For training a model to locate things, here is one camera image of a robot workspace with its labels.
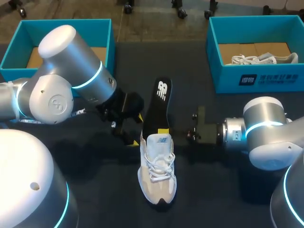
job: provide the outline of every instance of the shoe insole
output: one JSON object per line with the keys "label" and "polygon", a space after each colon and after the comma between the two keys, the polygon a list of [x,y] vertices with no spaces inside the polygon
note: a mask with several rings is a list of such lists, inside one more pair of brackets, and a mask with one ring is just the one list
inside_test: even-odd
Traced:
{"label": "shoe insole", "polygon": [[172,81],[167,77],[156,79],[150,106],[143,120],[142,136],[147,140],[151,134],[169,133],[167,110],[172,91]]}

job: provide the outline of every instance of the gray floor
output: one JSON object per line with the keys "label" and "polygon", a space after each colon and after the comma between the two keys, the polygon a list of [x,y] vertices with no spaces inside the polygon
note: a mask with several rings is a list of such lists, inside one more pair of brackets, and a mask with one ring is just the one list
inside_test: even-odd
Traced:
{"label": "gray floor", "polygon": [[[171,0],[135,0],[131,15],[123,14],[120,0],[23,0],[27,19],[111,18],[116,41],[204,40],[208,23],[203,0],[184,0],[188,17],[179,19]],[[221,3],[218,16],[260,15],[262,8]],[[21,17],[8,4],[0,6],[0,43],[9,43]]]}

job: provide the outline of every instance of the cardboard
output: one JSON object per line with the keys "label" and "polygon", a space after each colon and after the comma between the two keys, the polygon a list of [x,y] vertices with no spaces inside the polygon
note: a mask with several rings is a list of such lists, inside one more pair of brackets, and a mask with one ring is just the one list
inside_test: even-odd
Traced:
{"label": "cardboard", "polygon": [[245,57],[260,56],[267,52],[280,57],[291,54],[286,43],[219,44],[218,46],[224,64],[231,63],[231,58],[240,54]]}
{"label": "cardboard", "polygon": [[[97,57],[104,63],[106,58],[105,47],[91,47]],[[39,68],[42,65],[42,58],[38,53],[38,47],[34,47],[30,55],[27,68]]]}

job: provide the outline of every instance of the glowing blue ring light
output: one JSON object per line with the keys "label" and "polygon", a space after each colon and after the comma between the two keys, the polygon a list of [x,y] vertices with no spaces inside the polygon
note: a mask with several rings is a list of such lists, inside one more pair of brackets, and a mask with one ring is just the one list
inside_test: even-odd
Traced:
{"label": "glowing blue ring light", "polygon": [[91,77],[90,80],[88,80],[87,82],[81,84],[80,86],[79,85],[78,86],[74,86],[74,87],[72,87],[72,89],[79,89],[79,88],[82,88],[82,87],[90,84],[99,75],[99,73],[102,70],[102,68],[103,68],[103,63],[100,61],[100,66],[99,66],[99,69],[97,70],[96,74],[94,74],[94,76]]}
{"label": "glowing blue ring light", "polygon": [[296,211],[294,210],[293,206],[291,205],[290,201],[289,201],[289,198],[288,198],[288,195],[287,195],[287,190],[286,190],[286,178],[287,178],[287,174],[288,174],[288,171],[290,170],[291,166],[288,168],[285,176],[284,176],[284,183],[283,183],[283,187],[284,187],[284,196],[285,196],[285,199],[286,199],[286,202],[289,206],[289,209],[291,210],[291,212],[293,213],[293,215],[295,216],[295,218],[302,224],[302,226],[304,226],[304,222],[303,220],[298,216],[298,214],[296,213]]}
{"label": "glowing blue ring light", "polygon": [[27,81],[26,81],[25,83],[23,83],[23,84],[18,88],[18,90],[17,90],[17,92],[16,92],[16,104],[17,104],[17,108],[18,108],[19,112],[20,112],[24,117],[27,117],[27,116],[24,115],[24,113],[23,113],[23,112],[20,110],[20,108],[19,108],[18,97],[19,97],[19,94],[20,94],[21,89],[23,88],[23,86],[24,86],[26,83],[27,83]]}
{"label": "glowing blue ring light", "polygon": [[249,132],[251,132],[253,129],[256,129],[258,127],[261,127],[261,126],[281,126],[281,125],[283,125],[283,124],[280,123],[280,122],[264,121],[264,122],[261,122],[261,123],[258,123],[258,124],[255,124],[255,125],[249,127],[248,130],[246,130],[245,137],[247,138],[247,135],[249,134]]}
{"label": "glowing blue ring light", "polygon": [[67,190],[66,207],[65,207],[65,209],[64,209],[64,211],[63,211],[63,213],[62,213],[62,215],[61,215],[61,218],[59,219],[58,223],[54,226],[54,228],[58,228],[58,227],[59,227],[60,223],[62,222],[62,220],[63,220],[63,218],[64,218],[64,216],[65,216],[65,214],[66,214],[66,212],[67,212],[68,199],[70,198],[70,193],[69,193],[69,190],[68,190],[68,185],[67,185],[67,183],[66,183],[66,190]]}

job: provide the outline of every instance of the blue box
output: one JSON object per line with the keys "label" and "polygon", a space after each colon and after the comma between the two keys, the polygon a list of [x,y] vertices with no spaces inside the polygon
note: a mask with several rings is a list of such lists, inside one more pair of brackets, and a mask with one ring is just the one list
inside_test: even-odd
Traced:
{"label": "blue box", "polygon": [[[276,42],[286,42],[299,63],[226,66],[219,50],[219,44]],[[298,16],[211,17],[206,52],[216,93],[304,91],[304,23]],[[265,81],[272,76],[279,79]]]}
{"label": "blue box", "polygon": [[0,65],[4,80],[32,77],[37,68],[26,67],[33,48],[39,46],[46,34],[61,25],[73,26],[90,47],[106,47],[103,65],[113,74],[115,40],[110,19],[22,20]]}

